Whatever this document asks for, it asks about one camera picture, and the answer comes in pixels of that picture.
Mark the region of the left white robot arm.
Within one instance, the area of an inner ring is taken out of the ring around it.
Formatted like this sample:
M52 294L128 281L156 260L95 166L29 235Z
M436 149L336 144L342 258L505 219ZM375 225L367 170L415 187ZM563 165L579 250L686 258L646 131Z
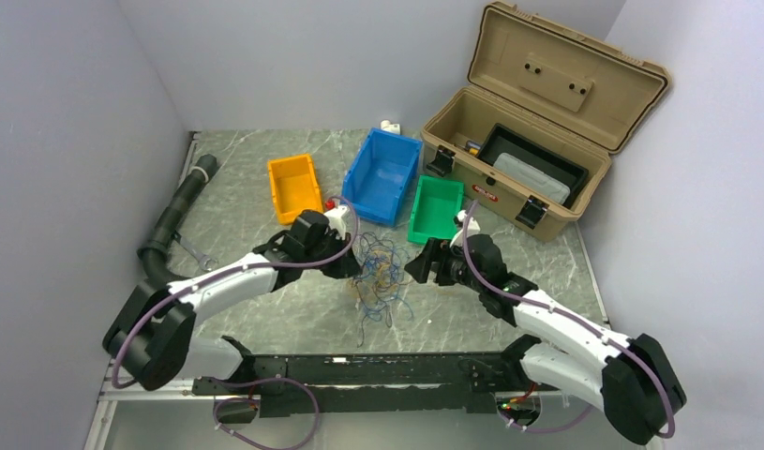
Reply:
M140 282L111 327L103 349L113 358L112 384L157 390L177 378L207 377L232 394L258 379L256 358L237 339L195 337L206 320L244 301L281 290L307 270L352 278L359 219L346 203L303 211L287 230L241 259L202 276L160 285Z

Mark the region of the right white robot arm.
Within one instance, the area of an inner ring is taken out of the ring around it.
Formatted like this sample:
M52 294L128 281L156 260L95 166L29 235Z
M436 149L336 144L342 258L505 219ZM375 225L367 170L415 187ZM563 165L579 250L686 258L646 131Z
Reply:
M603 412L632 443L673 436L687 397L654 337L628 337L564 307L509 271L486 234L431 238L405 270L418 283L471 289L490 315L524 331L502 353L501 376L509 387L558 388Z

